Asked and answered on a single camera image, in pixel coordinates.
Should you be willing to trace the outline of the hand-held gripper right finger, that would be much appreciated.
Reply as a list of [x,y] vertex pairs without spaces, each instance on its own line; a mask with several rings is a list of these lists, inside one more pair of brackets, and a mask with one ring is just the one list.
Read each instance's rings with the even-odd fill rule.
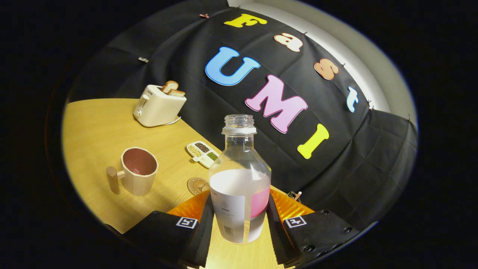
[[270,190],[267,218],[277,262],[286,268],[321,260],[360,233],[332,211],[314,211],[275,190]]

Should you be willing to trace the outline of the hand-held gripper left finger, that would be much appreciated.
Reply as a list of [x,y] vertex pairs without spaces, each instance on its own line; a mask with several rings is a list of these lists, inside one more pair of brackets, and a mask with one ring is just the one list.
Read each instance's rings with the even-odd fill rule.
[[207,189],[167,213],[151,212],[123,236],[164,262],[205,267],[213,218],[213,203]]

